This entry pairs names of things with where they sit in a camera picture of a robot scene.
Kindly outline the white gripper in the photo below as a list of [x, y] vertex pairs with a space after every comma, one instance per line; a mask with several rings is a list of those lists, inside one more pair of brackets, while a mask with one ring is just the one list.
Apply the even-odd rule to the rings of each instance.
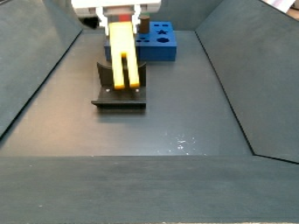
[[71, 6], [80, 18], [98, 16], [99, 26], [104, 28], [108, 35], [107, 16], [132, 15], [132, 29], [136, 33], [140, 24], [142, 13], [158, 12], [162, 0], [70, 0]]

